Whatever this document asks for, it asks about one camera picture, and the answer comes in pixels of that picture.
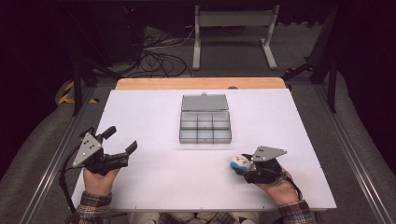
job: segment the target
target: person's left hand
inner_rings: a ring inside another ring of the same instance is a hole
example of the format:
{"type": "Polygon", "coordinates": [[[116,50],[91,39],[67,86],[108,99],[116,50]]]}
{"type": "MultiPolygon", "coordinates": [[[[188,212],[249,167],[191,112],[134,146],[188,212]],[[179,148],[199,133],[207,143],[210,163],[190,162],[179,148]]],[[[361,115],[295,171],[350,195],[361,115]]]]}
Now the person's left hand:
{"type": "Polygon", "coordinates": [[[113,182],[120,169],[112,170],[107,175],[91,173],[87,168],[83,170],[85,190],[90,194],[108,196],[113,188],[113,182]]]}

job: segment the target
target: person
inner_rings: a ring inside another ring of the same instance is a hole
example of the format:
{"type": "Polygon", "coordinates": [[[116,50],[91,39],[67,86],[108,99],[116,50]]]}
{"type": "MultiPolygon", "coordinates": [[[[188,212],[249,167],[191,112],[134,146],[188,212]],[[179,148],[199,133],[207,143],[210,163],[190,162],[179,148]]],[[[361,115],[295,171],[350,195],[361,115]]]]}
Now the person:
{"type": "MultiPolygon", "coordinates": [[[[84,224],[96,224],[96,223],[110,223],[111,217],[109,215],[109,205],[112,198],[112,186],[113,182],[120,169],[112,170],[107,175],[102,176],[99,174],[93,174],[88,169],[83,170],[85,190],[81,196],[80,205],[77,211],[70,215],[64,223],[84,223],[84,224]]],[[[307,202],[305,200],[299,200],[297,192],[294,186],[289,181],[282,181],[272,184],[255,184],[260,189],[264,190],[278,206],[280,215],[283,218],[284,224],[293,223],[317,223],[315,216],[311,212],[307,202]]],[[[192,221],[182,222],[176,219],[172,214],[160,213],[156,217],[150,218],[152,214],[145,216],[147,218],[146,223],[152,224],[183,224],[183,223],[202,223],[199,220],[203,218],[194,218],[192,221]]],[[[220,224],[248,224],[255,223],[249,219],[239,219],[232,216],[230,213],[215,213],[214,216],[204,223],[220,223],[220,224]]]]}

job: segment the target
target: yellow and black tape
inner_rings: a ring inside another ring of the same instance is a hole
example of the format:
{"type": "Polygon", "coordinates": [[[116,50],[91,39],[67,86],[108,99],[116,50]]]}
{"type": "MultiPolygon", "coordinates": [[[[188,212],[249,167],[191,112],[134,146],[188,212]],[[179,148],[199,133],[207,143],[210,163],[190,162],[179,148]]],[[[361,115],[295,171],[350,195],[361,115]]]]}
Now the yellow and black tape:
{"type": "MultiPolygon", "coordinates": [[[[70,80],[66,88],[64,89],[64,93],[62,94],[61,99],[59,99],[59,104],[73,104],[75,102],[75,99],[68,98],[69,93],[73,88],[73,85],[74,85],[74,81],[70,80]]],[[[97,98],[90,100],[90,104],[97,104],[97,103],[99,103],[99,99],[97,98]]]]}

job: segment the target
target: table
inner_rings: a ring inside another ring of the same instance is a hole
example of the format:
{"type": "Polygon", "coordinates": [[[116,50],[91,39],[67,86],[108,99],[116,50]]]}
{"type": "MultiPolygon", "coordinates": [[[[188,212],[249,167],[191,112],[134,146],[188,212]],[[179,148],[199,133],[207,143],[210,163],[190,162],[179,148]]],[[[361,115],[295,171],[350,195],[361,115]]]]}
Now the table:
{"type": "MultiPolygon", "coordinates": [[[[110,205],[114,211],[276,210],[262,190],[229,167],[232,156],[252,154],[257,146],[288,151],[278,161],[292,172],[314,211],[336,207],[297,108],[280,78],[122,79],[108,97],[98,132],[112,125],[118,131],[103,143],[105,153],[120,153],[134,140],[138,144],[129,166],[121,169],[114,184],[110,205]],[[181,97],[203,91],[226,95],[231,144],[179,143],[181,97]]],[[[83,190],[81,175],[72,197],[75,205],[83,190]]]]}

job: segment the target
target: plaid sleeve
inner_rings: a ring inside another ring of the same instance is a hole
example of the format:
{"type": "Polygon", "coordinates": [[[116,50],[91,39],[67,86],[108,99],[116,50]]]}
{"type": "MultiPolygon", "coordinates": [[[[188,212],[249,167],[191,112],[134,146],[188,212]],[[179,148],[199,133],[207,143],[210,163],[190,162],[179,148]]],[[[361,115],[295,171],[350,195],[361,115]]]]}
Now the plaid sleeve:
{"type": "Polygon", "coordinates": [[[305,200],[287,203],[279,206],[280,215],[284,224],[313,224],[317,223],[314,214],[305,200]]]}
{"type": "Polygon", "coordinates": [[[81,196],[81,202],[77,208],[79,223],[98,224],[110,223],[110,215],[108,213],[111,203],[112,194],[108,196],[100,196],[90,194],[84,190],[81,196]]]}

